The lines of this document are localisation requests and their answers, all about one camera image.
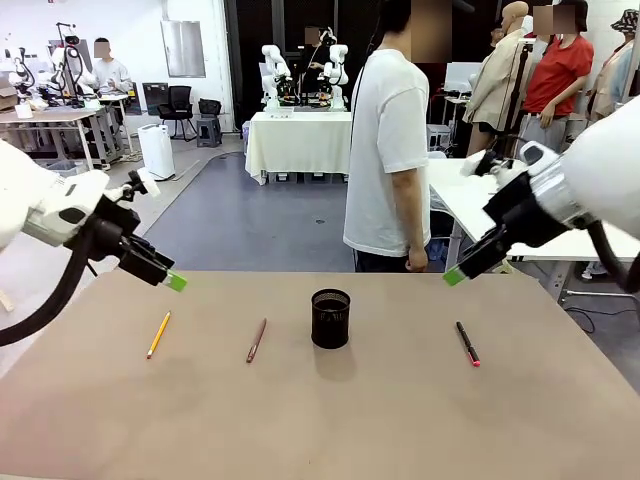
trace yellow pencil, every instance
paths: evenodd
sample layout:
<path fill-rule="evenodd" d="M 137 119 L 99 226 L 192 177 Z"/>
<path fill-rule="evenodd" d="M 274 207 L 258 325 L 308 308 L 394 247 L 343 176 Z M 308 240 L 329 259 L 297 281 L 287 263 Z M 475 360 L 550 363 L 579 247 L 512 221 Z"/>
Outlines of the yellow pencil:
<path fill-rule="evenodd" d="M 164 329 L 167 327 L 167 323 L 169 323 L 169 319 L 170 318 L 171 318 L 171 310 L 169 310 L 167 312 L 167 314 L 165 315 L 164 320 L 162 321 L 162 325 L 160 325 L 160 329 L 158 330 L 158 333 L 156 333 L 156 338 L 153 339 L 153 343 L 151 344 L 151 348 L 147 352 L 147 359 L 151 358 L 151 355 L 153 355 L 153 352 L 156 349 L 156 347 L 158 346 L 158 342 L 160 341 L 160 337 L 162 337 L 162 333 L 164 332 Z"/>

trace red pen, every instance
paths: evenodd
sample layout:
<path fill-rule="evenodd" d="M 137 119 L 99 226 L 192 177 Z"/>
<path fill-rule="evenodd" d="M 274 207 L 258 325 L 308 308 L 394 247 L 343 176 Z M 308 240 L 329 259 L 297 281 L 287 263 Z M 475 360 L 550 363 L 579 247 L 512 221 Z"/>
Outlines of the red pen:
<path fill-rule="evenodd" d="M 249 355 L 247 355 L 247 363 L 253 362 L 253 359 L 256 357 L 256 352 L 258 351 L 258 346 L 260 345 L 260 340 L 262 340 L 262 335 L 264 334 L 265 328 L 267 328 L 266 318 L 260 323 L 258 333 L 256 334 L 256 338 L 253 341 L 253 346 L 249 350 Z"/>
<path fill-rule="evenodd" d="M 478 357 L 478 354 L 476 353 L 476 349 L 473 348 L 473 345 L 471 345 L 471 340 L 469 340 L 469 336 L 467 335 L 467 332 L 464 331 L 464 327 L 462 326 L 462 323 L 456 322 L 456 327 L 458 328 L 458 331 L 462 336 L 462 340 L 464 341 L 464 346 L 467 347 L 467 352 L 469 352 L 469 359 L 471 360 L 471 365 L 473 365 L 474 367 L 479 367 L 480 357 Z"/>

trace pen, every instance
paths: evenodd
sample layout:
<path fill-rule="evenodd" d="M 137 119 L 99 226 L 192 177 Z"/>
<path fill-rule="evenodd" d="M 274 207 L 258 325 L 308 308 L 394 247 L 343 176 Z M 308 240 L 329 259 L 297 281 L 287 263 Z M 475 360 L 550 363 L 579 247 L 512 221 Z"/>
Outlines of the pen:
<path fill-rule="evenodd" d="M 462 323 L 456 322 L 456 328 L 460 332 L 460 336 L 462 336 L 462 340 L 464 341 L 464 346 L 467 347 L 467 351 L 469 352 L 469 358 L 471 359 L 471 364 L 474 367 L 479 367 L 480 358 L 476 353 L 476 349 L 473 348 L 473 345 L 471 345 L 471 340 L 469 340 L 469 336 L 467 335 L 467 332 L 464 331 L 464 327 L 462 326 Z"/>
<path fill-rule="evenodd" d="M 249 355 L 247 355 L 247 363 L 253 362 L 253 359 L 256 356 L 256 352 L 258 351 L 258 346 L 260 345 L 260 340 L 262 340 L 262 335 L 264 334 L 264 329 L 267 328 L 267 319 L 265 318 L 260 323 L 258 327 L 258 333 L 256 333 L 256 338 L 253 341 L 253 346 L 249 350 Z"/>
<path fill-rule="evenodd" d="M 169 323 L 169 319 L 170 318 L 171 318 L 171 310 L 169 310 L 167 312 L 167 314 L 164 316 L 164 320 L 162 321 L 162 325 L 160 325 L 160 328 L 158 329 L 158 333 L 156 333 L 156 338 L 153 339 L 153 343 L 151 344 L 151 348 L 147 352 L 147 359 L 150 359 L 151 355 L 153 355 L 153 352 L 155 351 L 156 347 L 158 346 L 158 342 L 160 341 L 160 337 L 164 333 L 164 329 L 167 328 L 167 323 Z"/>

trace man in white shirt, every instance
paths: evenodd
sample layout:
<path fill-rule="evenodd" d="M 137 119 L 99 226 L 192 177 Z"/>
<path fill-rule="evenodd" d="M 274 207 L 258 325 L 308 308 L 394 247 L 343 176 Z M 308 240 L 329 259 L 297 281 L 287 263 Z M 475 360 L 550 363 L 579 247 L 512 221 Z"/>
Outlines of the man in white shirt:
<path fill-rule="evenodd" d="M 96 57 L 100 60 L 93 66 L 93 74 L 96 77 L 94 87 L 99 88 L 100 93 L 128 93 L 133 88 L 131 76 L 127 67 L 111 56 L 109 40 L 98 38 L 95 50 Z"/>
<path fill-rule="evenodd" d="M 359 272 L 427 268 L 429 84 L 411 63 L 412 24 L 422 21 L 411 0 L 382 2 L 384 39 L 354 87 L 344 242 L 356 251 Z"/>

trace brown pen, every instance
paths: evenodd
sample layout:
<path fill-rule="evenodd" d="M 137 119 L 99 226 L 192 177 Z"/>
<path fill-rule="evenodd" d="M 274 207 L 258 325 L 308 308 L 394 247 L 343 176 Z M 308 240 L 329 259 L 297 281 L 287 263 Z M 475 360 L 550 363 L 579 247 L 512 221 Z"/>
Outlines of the brown pen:
<path fill-rule="evenodd" d="M 258 333 L 256 333 L 256 338 L 253 341 L 253 346 L 251 350 L 249 350 L 249 355 L 247 355 L 247 363 L 253 362 L 253 359 L 256 357 L 256 353 L 258 351 L 258 346 L 260 345 L 260 340 L 262 340 L 262 335 L 264 334 L 264 329 L 267 328 L 267 319 L 265 318 L 260 323 L 260 327 L 258 328 Z"/>

